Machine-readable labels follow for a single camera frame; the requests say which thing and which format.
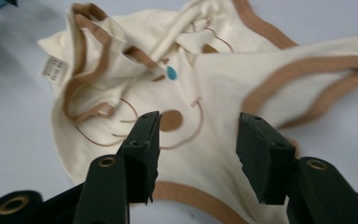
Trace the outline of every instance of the clothing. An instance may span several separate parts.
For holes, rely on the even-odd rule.
[[[74,183],[93,159],[116,153],[139,116],[159,110],[155,199],[188,203],[224,223],[287,222],[285,207],[259,204],[241,172],[239,114],[276,128],[318,118],[358,87],[358,37],[298,46],[246,0],[117,17],[98,11],[93,24],[109,37],[95,37],[101,32],[92,25],[78,27],[84,18],[74,8],[66,31],[39,42],[66,64],[52,83],[51,119]]]

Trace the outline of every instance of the blue spot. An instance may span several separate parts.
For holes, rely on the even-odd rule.
[[[167,67],[167,73],[170,80],[176,80],[178,78],[176,71],[170,66]]]

